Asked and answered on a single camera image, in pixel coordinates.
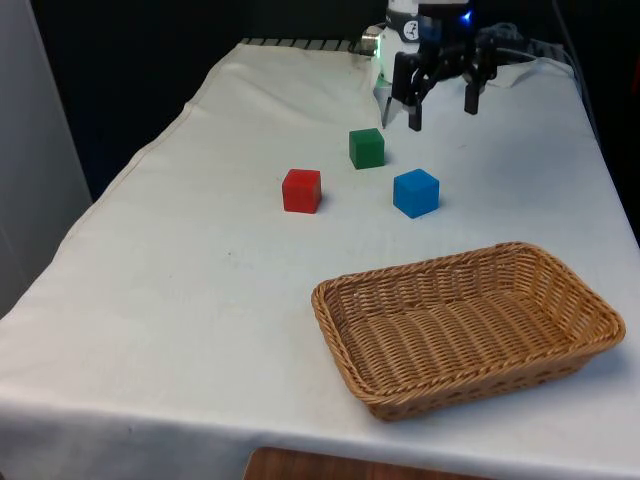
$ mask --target toy block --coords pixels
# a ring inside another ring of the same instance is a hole
[[[393,204],[409,218],[438,208],[440,182],[421,169],[393,179]]]
[[[282,199],[286,212],[316,213],[322,200],[320,172],[289,170],[282,182]]]
[[[349,156],[356,170],[384,165],[384,137],[377,128],[349,132]]]

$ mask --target green cube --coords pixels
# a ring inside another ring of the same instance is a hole
[[[356,170],[384,165],[384,137],[377,128],[349,132],[349,156]]]

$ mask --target blue cube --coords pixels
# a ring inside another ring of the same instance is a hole
[[[409,218],[438,208],[440,182],[421,169],[393,179],[393,204]]]

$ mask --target black background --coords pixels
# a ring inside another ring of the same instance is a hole
[[[209,69],[243,37],[356,38],[386,0],[33,0],[89,188],[97,198],[177,117]],[[640,233],[636,0],[560,0],[591,94],[601,146]],[[561,41],[547,0],[478,0],[480,24],[516,23]]]

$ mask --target red cube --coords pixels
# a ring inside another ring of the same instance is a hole
[[[282,198],[286,212],[316,213],[322,200],[320,172],[289,170],[282,182]]]

